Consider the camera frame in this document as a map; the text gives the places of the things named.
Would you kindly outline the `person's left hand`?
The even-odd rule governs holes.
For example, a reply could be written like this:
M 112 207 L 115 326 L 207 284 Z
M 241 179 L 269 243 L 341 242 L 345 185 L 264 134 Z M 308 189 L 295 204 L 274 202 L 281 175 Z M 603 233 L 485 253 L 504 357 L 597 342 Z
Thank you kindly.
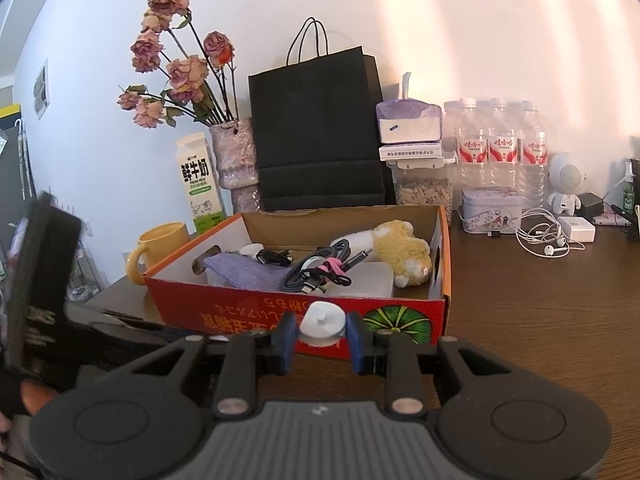
M 15 415 L 35 415 L 58 393 L 30 378 L 1 376 L 1 433 L 7 434 Z

